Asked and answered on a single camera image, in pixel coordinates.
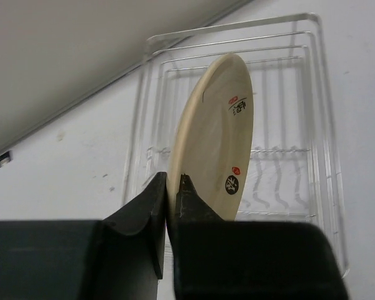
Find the beige wooden plate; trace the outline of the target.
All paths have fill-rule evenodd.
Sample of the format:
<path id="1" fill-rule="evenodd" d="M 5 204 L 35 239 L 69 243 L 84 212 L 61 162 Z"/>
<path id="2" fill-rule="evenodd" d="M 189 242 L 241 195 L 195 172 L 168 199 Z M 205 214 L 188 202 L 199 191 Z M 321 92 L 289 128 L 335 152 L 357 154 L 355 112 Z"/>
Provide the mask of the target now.
<path id="1" fill-rule="evenodd" d="M 254 124 L 253 87 L 243 59 L 220 56 L 195 85 L 177 127 L 167 170 L 169 213 L 182 175 L 222 219 L 233 221 L 244 191 Z"/>

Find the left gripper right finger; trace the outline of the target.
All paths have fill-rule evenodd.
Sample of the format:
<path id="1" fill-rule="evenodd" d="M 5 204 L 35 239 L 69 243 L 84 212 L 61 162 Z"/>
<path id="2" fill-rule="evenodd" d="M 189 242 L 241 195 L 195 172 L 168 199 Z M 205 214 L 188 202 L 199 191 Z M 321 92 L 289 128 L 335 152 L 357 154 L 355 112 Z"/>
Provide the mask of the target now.
<path id="1" fill-rule="evenodd" d="M 305 222 L 225 221 L 180 178 L 168 226 L 177 299 L 347 299 L 333 249 Z"/>

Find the wire dish rack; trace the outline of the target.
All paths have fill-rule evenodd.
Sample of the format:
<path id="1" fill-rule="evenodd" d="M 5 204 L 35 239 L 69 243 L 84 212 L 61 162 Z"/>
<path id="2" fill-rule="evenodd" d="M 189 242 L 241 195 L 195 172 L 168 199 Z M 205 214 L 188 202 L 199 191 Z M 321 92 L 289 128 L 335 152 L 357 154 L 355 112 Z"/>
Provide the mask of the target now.
<path id="1" fill-rule="evenodd" d="M 178 121 L 207 67 L 226 53 L 246 62 L 254 133 L 237 218 L 304 221 L 328 237 L 349 273 L 341 167 L 321 18 L 311 12 L 150 37 L 144 45 L 122 203 L 168 166 Z"/>

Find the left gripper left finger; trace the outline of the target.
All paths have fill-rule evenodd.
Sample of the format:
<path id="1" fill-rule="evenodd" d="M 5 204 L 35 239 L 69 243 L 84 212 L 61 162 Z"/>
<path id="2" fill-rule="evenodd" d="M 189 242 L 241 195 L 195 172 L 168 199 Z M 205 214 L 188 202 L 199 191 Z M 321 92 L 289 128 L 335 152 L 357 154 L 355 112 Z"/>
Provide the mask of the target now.
<path id="1" fill-rule="evenodd" d="M 103 220 L 0 221 L 0 299 L 156 299 L 166 174 Z"/>

